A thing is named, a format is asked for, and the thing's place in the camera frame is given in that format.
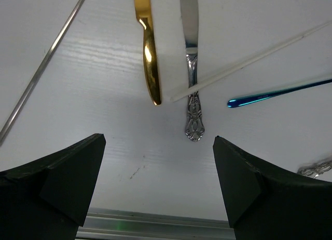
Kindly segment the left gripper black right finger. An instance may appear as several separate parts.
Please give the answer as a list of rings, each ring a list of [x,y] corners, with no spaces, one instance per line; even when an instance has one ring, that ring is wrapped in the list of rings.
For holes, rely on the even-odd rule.
[[[217,136],[215,164],[236,239],[331,239],[331,183],[258,158]]]

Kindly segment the iridescent rainbow spoon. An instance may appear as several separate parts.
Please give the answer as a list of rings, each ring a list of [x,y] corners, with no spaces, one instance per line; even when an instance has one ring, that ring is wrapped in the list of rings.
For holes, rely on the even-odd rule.
[[[325,84],[329,84],[329,83],[331,83],[331,79],[326,79],[323,81],[309,83],[309,84],[292,87],[292,88],[287,88],[287,89],[283,89],[283,90],[277,90],[277,91],[271,91],[271,92],[266,92],[266,93],[261,93],[261,94],[245,96],[245,97],[233,98],[227,102],[227,107],[228,108],[238,108],[241,106],[260,102],[263,100],[267,100],[270,98],[288,94],[291,92],[296,92],[299,90],[303,90],[303,89],[307,89],[307,88],[311,88],[311,87],[315,87],[315,86],[320,86],[320,85],[325,85]]]

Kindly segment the gold knife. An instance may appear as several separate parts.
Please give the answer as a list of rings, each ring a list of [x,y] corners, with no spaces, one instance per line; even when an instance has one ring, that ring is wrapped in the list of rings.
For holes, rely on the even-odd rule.
[[[143,27],[143,66],[147,88],[155,106],[162,103],[161,86],[154,38],[153,17],[150,0],[134,0],[138,23]]]

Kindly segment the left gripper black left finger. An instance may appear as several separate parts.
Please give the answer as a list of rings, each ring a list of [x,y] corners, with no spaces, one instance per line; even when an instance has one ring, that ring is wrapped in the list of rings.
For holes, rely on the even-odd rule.
[[[1,172],[1,239],[75,239],[84,225],[106,140],[93,134]]]

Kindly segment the silver ornate spoon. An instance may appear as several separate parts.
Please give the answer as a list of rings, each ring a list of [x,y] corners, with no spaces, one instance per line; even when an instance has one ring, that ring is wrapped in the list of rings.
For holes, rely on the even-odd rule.
[[[322,175],[330,170],[331,158],[327,158],[310,165],[300,167],[297,170],[297,174],[310,178],[317,178],[319,175]]]

